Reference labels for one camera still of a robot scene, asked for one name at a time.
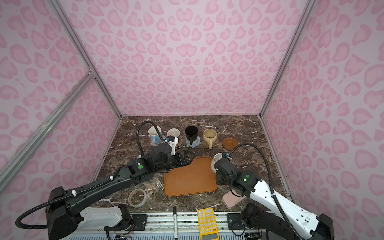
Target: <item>blue mug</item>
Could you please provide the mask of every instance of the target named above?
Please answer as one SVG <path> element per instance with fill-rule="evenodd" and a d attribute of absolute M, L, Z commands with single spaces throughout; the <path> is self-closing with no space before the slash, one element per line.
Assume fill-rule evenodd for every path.
<path fill-rule="evenodd" d="M 159 126 L 156 126 L 157 129 L 159 130 L 160 134 L 161 134 L 161 128 Z M 149 134 L 149 137 L 152 139 L 153 143 L 154 144 L 159 144 L 161 143 L 161 138 L 160 136 L 157 134 L 156 132 L 156 129 L 154 126 L 150 127 L 149 130 L 148 130 L 148 134 Z"/>

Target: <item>yellow calculator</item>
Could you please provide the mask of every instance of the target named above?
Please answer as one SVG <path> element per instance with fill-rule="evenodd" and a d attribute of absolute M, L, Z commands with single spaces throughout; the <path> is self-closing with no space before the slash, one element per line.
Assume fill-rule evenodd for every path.
<path fill-rule="evenodd" d="M 199 220 L 200 239 L 201 240 L 218 240 L 218 230 L 216 225 L 216 217 L 213 208 L 200 209 L 197 211 Z"/>

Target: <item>pen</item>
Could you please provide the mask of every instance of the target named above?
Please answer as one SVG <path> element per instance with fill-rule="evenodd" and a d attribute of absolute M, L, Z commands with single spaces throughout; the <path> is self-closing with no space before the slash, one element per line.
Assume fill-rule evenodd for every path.
<path fill-rule="evenodd" d="M 175 237 L 175 240 L 177 240 L 177 212 L 176 212 L 176 207 L 173 207 L 173 222 L 175 223 L 174 237 Z"/>

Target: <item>pink leopard print wallpaper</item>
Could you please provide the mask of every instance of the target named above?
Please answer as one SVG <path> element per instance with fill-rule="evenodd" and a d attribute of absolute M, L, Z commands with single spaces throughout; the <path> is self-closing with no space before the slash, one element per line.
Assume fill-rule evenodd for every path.
<path fill-rule="evenodd" d="M 85 76 L 44 0 L 0 3 L 0 173 Z"/>
<path fill-rule="evenodd" d="M 120 111 L 257 114 L 306 0 L 62 0 Z"/>
<path fill-rule="evenodd" d="M 299 204 L 383 239 L 384 1 L 321 0 L 265 119 Z"/>
<path fill-rule="evenodd" d="M 0 196 L 0 238 L 47 240 L 46 229 L 17 228 L 16 218 L 46 202 L 56 187 L 70 189 L 89 183 L 117 122 L 101 90 L 91 82 Z M 23 222 L 46 224 L 44 210 Z"/>

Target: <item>brown tray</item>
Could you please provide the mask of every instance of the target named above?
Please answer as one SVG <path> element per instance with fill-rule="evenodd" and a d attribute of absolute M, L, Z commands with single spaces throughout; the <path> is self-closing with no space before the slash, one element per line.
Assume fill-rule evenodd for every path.
<path fill-rule="evenodd" d="M 217 189 L 211 157 L 197 157 L 185 167 L 172 169 L 164 176 L 164 194 L 168 197 L 213 192 Z"/>

